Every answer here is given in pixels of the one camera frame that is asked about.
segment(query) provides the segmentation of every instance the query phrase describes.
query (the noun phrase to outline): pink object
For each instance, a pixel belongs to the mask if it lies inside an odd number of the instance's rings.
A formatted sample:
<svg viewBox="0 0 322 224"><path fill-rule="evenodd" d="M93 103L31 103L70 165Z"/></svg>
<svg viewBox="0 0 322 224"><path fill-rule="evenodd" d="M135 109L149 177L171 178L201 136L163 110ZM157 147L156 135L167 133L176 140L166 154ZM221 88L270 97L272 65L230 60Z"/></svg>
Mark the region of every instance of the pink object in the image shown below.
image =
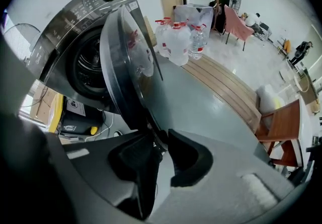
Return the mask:
<svg viewBox="0 0 322 224"><path fill-rule="evenodd" d="M229 34L231 33L234 36L236 36L238 39L246 42L247 38L253 34L254 30L251 27L246 26L245 22L238 17L235 10L233 8L228 7L227 5L225 5L225 14L226 14L225 32L227 31Z"/></svg>

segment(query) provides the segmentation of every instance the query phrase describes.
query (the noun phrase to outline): door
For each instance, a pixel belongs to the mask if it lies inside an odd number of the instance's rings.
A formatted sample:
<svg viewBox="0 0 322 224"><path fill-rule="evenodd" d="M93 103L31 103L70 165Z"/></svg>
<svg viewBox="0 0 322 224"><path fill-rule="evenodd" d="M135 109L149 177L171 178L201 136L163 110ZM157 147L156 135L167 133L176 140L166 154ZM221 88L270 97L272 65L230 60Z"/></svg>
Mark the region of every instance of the door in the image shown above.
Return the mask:
<svg viewBox="0 0 322 224"><path fill-rule="evenodd" d="M155 71L152 52L125 6L112 11L100 38L100 59L110 96L131 129L147 127L145 97Z"/></svg>

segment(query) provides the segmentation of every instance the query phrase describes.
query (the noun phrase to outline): gray tabletop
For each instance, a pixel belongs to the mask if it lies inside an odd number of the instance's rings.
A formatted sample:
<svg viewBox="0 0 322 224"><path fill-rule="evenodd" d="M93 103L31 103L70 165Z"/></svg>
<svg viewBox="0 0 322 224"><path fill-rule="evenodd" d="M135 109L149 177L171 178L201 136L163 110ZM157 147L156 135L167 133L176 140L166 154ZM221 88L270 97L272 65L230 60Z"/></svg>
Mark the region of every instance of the gray tabletop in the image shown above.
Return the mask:
<svg viewBox="0 0 322 224"><path fill-rule="evenodd" d="M270 160L264 146L225 102L183 68L160 55L157 58L164 81L155 74L145 100L162 130L199 134L230 143L265 162Z"/></svg>

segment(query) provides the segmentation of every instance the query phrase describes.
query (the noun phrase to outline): person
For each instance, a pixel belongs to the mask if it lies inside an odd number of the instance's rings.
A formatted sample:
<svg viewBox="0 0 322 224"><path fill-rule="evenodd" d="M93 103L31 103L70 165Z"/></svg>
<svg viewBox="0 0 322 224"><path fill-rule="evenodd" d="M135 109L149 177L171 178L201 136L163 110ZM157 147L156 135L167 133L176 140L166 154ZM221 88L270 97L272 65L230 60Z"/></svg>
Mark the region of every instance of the person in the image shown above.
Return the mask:
<svg viewBox="0 0 322 224"><path fill-rule="evenodd" d="M259 24L260 24L259 17L260 16L261 15L259 13L256 13L256 14L250 13L248 15L248 17L246 18L245 24L246 24L246 26L251 27L254 30L254 32L261 34L263 31L262 31L261 27L259 26Z"/></svg>
<svg viewBox="0 0 322 224"><path fill-rule="evenodd" d="M313 44L311 41L306 42L303 41L297 48L295 52L295 56L291 60L291 64L295 66L299 63L306 55L308 55L308 51L310 48L313 48Z"/></svg>

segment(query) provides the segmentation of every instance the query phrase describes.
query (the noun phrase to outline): brown wooden chair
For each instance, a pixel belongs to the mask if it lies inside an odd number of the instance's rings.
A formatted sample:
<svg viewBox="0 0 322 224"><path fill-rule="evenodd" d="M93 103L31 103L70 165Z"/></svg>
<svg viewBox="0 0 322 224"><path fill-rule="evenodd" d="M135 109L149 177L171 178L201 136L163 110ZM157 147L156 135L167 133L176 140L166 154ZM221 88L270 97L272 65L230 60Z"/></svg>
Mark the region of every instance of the brown wooden chair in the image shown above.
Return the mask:
<svg viewBox="0 0 322 224"><path fill-rule="evenodd" d="M272 124L268 129L263 119L271 117ZM298 167L292 140L298 139L300 128L300 101L296 100L282 108L262 116L260 126L256 131L258 141L268 143L268 155L271 154L275 142L282 146L284 151L282 159L272 159L274 164Z"/></svg>

